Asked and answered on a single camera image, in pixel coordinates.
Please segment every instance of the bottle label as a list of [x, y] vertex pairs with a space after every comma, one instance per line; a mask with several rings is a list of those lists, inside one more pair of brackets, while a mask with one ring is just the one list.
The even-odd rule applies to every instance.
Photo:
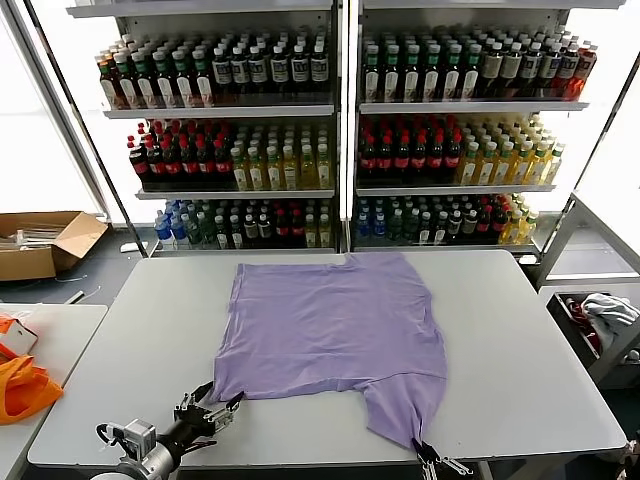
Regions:
[[558, 67], [560, 66], [561, 57], [552, 57], [550, 55], [545, 55], [540, 62], [540, 70], [538, 70], [538, 76], [540, 78], [553, 78], [556, 76], [558, 72]]
[[100, 80], [100, 85], [102, 85], [102, 90], [104, 90], [104, 94], [111, 108], [117, 108], [118, 102], [116, 99], [118, 95], [116, 95], [116, 90], [113, 88], [113, 83], [111, 83], [110, 80]]
[[191, 84], [189, 83], [189, 79], [185, 77], [178, 77], [176, 80], [178, 82], [178, 89], [180, 90], [180, 96], [182, 96], [182, 101], [184, 102], [184, 106], [187, 108], [193, 107], [193, 92], [191, 91]]
[[329, 182], [329, 167], [327, 165], [318, 165], [318, 182], [321, 190], [331, 188]]
[[528, 169], [529, 169], [529, 162], [522, 162], [518, 165], [518, 168], [516, 168], [516, 173], [513, 176], [514, 185], [520, 185], [522, 183], [522, 180], [524, 179], [524, 174], [527, 173]]
[[427, 166], [430, 168], [440, 168], [442, 157], [427, 157]]
[[476, 170], [475, 163], [467, 163], [462, 171], [462, 178], [460, 179], [460, 185], [469, 185], [471, 183], [471, 177]]
[[217, 238], [220, 250], [226, 250], [229, 248], [229, 242], [227, 241], [227, 236], [224, 233], [219, 233], [217, 235]]
[[201, 162], [198, 163], [198, 167], [200, 167], [200, 173], [213, 173], [215, 170], [213, 162]]
[[417, 158], [417, 157], [413, 157], [411, 159], [411, 166], [415, 169], [421, 169], [422, 167], [424, 167], [424, 162], [425, 159], [424, 158]]
[[158, 108], [158, 102], [156, 102], [156, 96], [151, 88], [151, 82], [146, 78], [139, 78], [138, 86], [140, 87], [142, 98], [144, 99], [144, 103], [147, 105], [147, 108]]
[[269, 167], [269, 181], [271, 190], [280, 190], [280, 170], [278, 167]]
[[507, 162], [501, 162], [496, 167], [496, 175], [493, 177], [494, 185], [502, 185], [504, 183], [504, 176], [509, 170], [509, 164]]
[[568, 57], [565, 55], [564, 57], [562, 57], [562, 63], [560, 64], [560, 69], [558, 70], [558, 77], [565, 79], [573, 77], [577, 66], [578, 57]]
[[447, 73], [447, 76], [444, 79], [444, 91], [442, 92], [443, 101], [448, 102], [455, 96], [459, 76], [459, 73], [456, 71]]
[[521, 56], [504, 57], [504, 60], [502, 61], [502, 68], [500, 69], [500, 76], [502, 78], [516, 78], [516, 75], [518, 75], [518, 68], [520, 68], [521, 60]]
[[211, 91], [211, 82], [207, 77], [198, 77], [198, 90], [200, 90], [202, 104], [205, 107], [213, 107], [213, 92]]
[[287, 184], [287, 190], [297, 190], [296, 185], [296, 169], [292, 167], [284, 167], [284, 181]]
[[408, 72], [404, 77], [404, 102], [411, 103], [416, 101], [416, 87], [418, 86], [418, 73]]
[[460, 163], [460, 157], [444, 157], [444, 165], [447, 168], [456, 168]]
[[171, 83], [166, 78], [158, 79], [158, 86], [160, 87], [160, 93], [162, 93], [162, 99], [167, 108], [176, 107], [176, 99], [173, 96], [173, 90], [171, 90]]
[[492, 57], [487, 55], [484, 57], [484, 65], [482, 66], [483, 78], [498, 78], [500, 66], [502, 65], [502, 57]]
[[447, 232], [445, 232], [444, 230], [436, 230], [436, 235], [433, 238], [433, 244], [434, 245], [440, 245], [442, 244], [442, 242], [444, 241], [444, 236]]
[[307, 232], [305, 234], [307, 239], [307, 248], [315, 248], [316, 246], [316, 234], [314, 232]]
[[482, 165], [480, 176], [478, 177], [478, 185], [487, 185], [489, 183], [491, 170], [493, 170], [493, 163], [485, 163]]
[[476, 82], [478, 81], [478, 72], [471, 70], [464, 76], [464, 84], [462, 85], [462, 93], [460, 98], [468, 100], [473, 97], [473, 92], [476, 89]]
[[252, 168], [249, 173], [251, 173], [251, 181], [253, 182], [254, 190], [262, 190], [264, 186], [262, 185], [262, 172], [259, 168]]
[[236, 248], [239, 250], [242, 248], [242, 234], [241, 233], [232, 233], [231, 236], [233, 237], [233, 244], [236, 246]]
[[320, 246], [322, 248], [328, 248], [331, 245], [331, 233], [320, 232]]
[[232, 60], [233, 81], [239, 84], [249, 83], [249, 64], [246, 60]]
[[378, 94], [378, 74], [369, 72], [365, 78], [365, 101], [375, 102]]
[[233, 175], [236, 177], [238, 190], [241, 192], [248, 190], [249, 186], [247, 184], [247, 174], [245, 171], [242, 168], [237, 168], [233, 171]]
[[253, 83], [264, 83], [268, 80], [267, 64], [264, 58], [260, 60], [249, 60], [249, 72]]
[[424, 77], [424, 90], [422, 92], [422, 101], [430, 102], [436, 93], [436, 85], [438, 84], [438, 72], [427, 72]]
[[311, 80], [314, 82], [329, 80], [329, 61], [326, 58], [311, 59]]
[[409, 157], [396, 157], [393, 160], [393, 165], [396, 168], [407, 168], [409, 166]]
[[286, 83], [289, 81], [289, 69], [287, 68], [287, 60], [271, 59], [271, 71], [273, 72], [273, 81], [276, 83]]
[[216, 162], [216, 172], [228, 173], [231, 171], [231, 162]]
[[229, 62], [213, 62], [213, 76], [218, 85], [229, 85], [232, 81]]
[[180, 162], [167, 162], [164, 166], [169, 175], [176, 175], [182, 171], [182, 165], [180, 165]]
[[309, 60], [293, 59], [291, 60], [291, 73], [293, 74], [294, 82], [308, 82], [309, 81]]
[[122, 87], [122, 91], [124, 92], [124, 96], [127, 99], [127, 103], [129, 107], [137, 109], [138, 108], [138, 98], [136, 97], [136, 91], [133, 88], [133, 83], [128, 78], [120, 79], [120, 86]]
[[429, 230], [420, 230], [420, 234], [418, 236], [418, 243], [420, 245], [426, 245], [429, 241]]
[[396, 89], [398, 88], [398, 74], [389, 72], [384, 76], [384, 101], [391, 103], [396, 99]]

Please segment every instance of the orange bag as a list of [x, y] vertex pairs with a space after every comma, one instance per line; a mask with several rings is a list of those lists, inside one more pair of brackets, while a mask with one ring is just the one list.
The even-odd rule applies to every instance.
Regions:
[[22, 356], [0, 365], [0, 395], [0, 425], [8, 425], [53, 404], [62, 389], [33, 357]]

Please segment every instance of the display shelf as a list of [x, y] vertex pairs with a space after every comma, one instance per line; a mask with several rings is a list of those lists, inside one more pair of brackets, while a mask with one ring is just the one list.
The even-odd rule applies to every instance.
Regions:
[[262, 192], [145, 192], [140, 189], [136, 193], [139, 200], [268, 200], [286, 198], [333, 198], [333, 190], [275, 190]]
[[500, 8], [554, 9], [606, 8], [617, 9], [626, 0], [363, 0], [365, 9], [396, 8]]
[[107, 118], [273, 118], [324, 117], [333, 114], [333, 105], [276, 105], [264, 107], [212, 108], [140, 108], [135, 110], [104, 110]]
[[429, 187], [357, 188], [359, 197], [405, 195], [477, 195], [491, 193], [550, 192], [555, 185], [434, 185]]
[[74, 18], [143, 17], [202, 13], [326, 11], [330, 0], [172, 0], [172, 1], [99, 1], [97, 5], [67, 8]]
[[396, 113], [492, 113], [492, 112], [575, 112], [587, 102], [429, 102], [429, 103], [361, 103], [363, 115]]

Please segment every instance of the white shelf frame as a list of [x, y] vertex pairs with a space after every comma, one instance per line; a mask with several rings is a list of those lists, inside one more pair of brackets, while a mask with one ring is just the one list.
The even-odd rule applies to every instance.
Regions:
[[165, 0], [120, 3], [100, 2], [99, 5], [78, 5], [67, 8], [74, 18], [146, 17], [159, 15], [189, 15], [205, 13], [251, 13], [328, 11], [330, 0]]
[[275, 190], [275, 191], [206, 191], [206, 192], [145, 192], [136, 193], [139, 200], [270, 200], [288, 198], [333, 198], [335, 190]]
[[434, 185], [432, 187], [358, 188], [359, 197], [405, 195], [478, 195], [492, 193], [551, 192], [555, 185]]
[[499, 113], [499, 112], [577, 112], [587, 102], [428, 102], [428, 103], [361, 103], [363, 115], [396, 113]]
[[273, 118], [325, 117], [333, 115], [333, 105], [274, 105], [264, 107], [212, 108], [139, 108], [132, 110], [104, 110], [112, 120], [137, 118]]

